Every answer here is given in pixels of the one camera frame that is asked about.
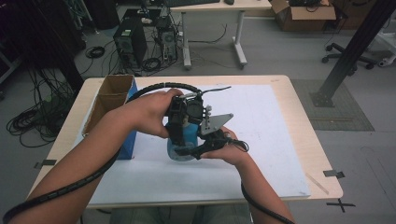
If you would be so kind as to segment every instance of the cardboard box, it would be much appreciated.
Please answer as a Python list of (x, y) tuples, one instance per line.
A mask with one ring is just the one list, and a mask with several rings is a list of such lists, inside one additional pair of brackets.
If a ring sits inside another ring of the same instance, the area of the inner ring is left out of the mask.
[(335, 20), (334, 7), (327, 0), (320, 7), (291, 7), (286, 0), (270, 3), (283, 31), (322, 31), (327, 20)]
[(333, 28), (336, 31), (340, 30), (357, 30), (363, 23), (365, 17), (348, 17), (340, 8), (334, 6), (336, 20), (329, 21), (327, 28)]
[(332, 0), (332, 4), (340, 8), (349, 18), (365, 18), (376, 0)]
[[(125, 101), (135, 92), (137, 92), (137, 87), (134, 76), (109, 75), (105, 77), (93, 102), (91, 113), (84, 125), (82, 134), (84, 136), (89, 134), (108, 111), (124, 105)], [(130, 160), (132, 158), (135, 139), (136, 131), (128, 134), (120, 148), (117, 160)]]

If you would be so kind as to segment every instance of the office chair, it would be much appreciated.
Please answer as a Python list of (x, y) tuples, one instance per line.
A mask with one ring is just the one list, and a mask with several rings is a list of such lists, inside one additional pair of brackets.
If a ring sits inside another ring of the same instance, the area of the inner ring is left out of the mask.
[[(328, 46), (326, 47), (326, 51), (331, 51), (332, 49), (336, 49), (336, 50), (340, 51), (340, 53), (334, 53), (334, 54), (328, 54), (328, 55), (326, 55), (325, 57), (322, 58), (322, 62), (323, 62), (323, 63), (327, 63), (327, 62), (329, 61), (330, 58), (340, 58), (341, 55), (342, 55), (342, 53), (343, 53), (344, 50), (345, 50), (343, 47), (341, 47), (341, 46), (339, 46), (339, 45), (337, 45), (337, 44), (335, 44), (335, 43), (331, 43), (330, 45), (328, 45)], [(375, 60), (373, 60), (373, 59), (369, 59), (369, 58), (363, 57), (363, 56), (360, 56), (360, 57), (359, 57), (359, 61), (364, 62), (364, 63), (367, 63), (365, 67), (366, 67), (366, 69), (368, 69), (368, 70), (373, 69), (373, 68), (374, 68), (374, 65), (377, 64), (377, 61), (375, 61)], [(358, 66), (357, 66), (357, 64), (355, 63), (355, 64), (353, 65), (353, 67), (352, 67), (352, 70), (350, 71), (349, 76), (352, 76), (352, 75), (356, 72), (356, 70), (358, 70)]]

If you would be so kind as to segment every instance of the desk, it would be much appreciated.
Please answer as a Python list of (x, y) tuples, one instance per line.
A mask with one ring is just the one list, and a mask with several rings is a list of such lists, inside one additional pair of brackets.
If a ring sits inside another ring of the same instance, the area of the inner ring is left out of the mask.
[[(233, 77), (137, 77), (137, 86), (147, 86), (164, 81), (182, 82), (191, 85), (211, 85), (223, 83), (229, 85), (270, 85), (278, 101), (281, 114), (289, 130), (291, 142), (303, 167), (306, 182), (311, 195), (304, 200), (340, 198), (343, 191), (336, 177), (326, 177), (323, 171), (332, 167), (312, 129), (308, 117), (292, 87), (285, 76), (233, 76)], [(90, 78), (85, 81), (77, 100), (75, 101), (61, 132), (56, 139), (47, 159), (60, 160), (69, 152), (76, 140), (81, 123), (83, 122), (95, 93), (103, 82), (102, 78)], [(50, 166), (43, 166), (34, 187), (50, 170)], [(190, 202), (173, 203), (173, 205), (191, 204)], [(127, 206), (161, 205), (128, 203)], [(121, 204), (101, 204), (96, 207), (120, 207)]]
[(183, 30), (183, 58), (184, 66), (191, 69), (191, 58), (189, 50), (189, 40), (187, 38), (187, 26), (196, 22), (196, 25), (206, 25), (215, 23), (237, 23), (236, 36), (233, 37), (233, 45), (242, 68), (248, 64), (244, 51), (240, 44), (242, 34), (243, 19), (246, 10), (268, 9), (271, 4), (268, 0), (235, 0), (232, 6), (220, 0), (219, 3), (203, 4), (188, 7), (172, 7), (173, 12), (181, 13)]

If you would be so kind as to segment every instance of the floor mat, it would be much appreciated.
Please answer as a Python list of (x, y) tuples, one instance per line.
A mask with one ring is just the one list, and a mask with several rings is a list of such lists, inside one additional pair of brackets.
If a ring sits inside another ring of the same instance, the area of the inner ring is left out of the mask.
[(332, 98), (334, 107), (315, 107), (309, 93), (317, 92), (324, 80), (294, 79), (291, 83), (315, 130), (367, 132), (375, 130), (344, 84), (340, 85)]

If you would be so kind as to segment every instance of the hand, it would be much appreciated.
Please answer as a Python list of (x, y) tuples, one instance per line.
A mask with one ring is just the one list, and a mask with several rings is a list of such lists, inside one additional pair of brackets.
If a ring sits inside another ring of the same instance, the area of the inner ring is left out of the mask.
[(141, 96), (120, 107), (126, 120), (130, 120), (134, 130), (148, 133), (162, 138), (169, 137), (163, 126), (163, 117), (174, 96), (182, 95), (178, 89), (157, 91)]
[[(238, 139), (233, 131), (226, 127), (221, 128), (225, 133), (229, 133), (232, 139)], [(247, 161), (250, 156), (239, 146), (227, 145), (221, 149), (209, 151), (201, 155), (203, 159), (222, 159), (231, 165), (237, 166)]]

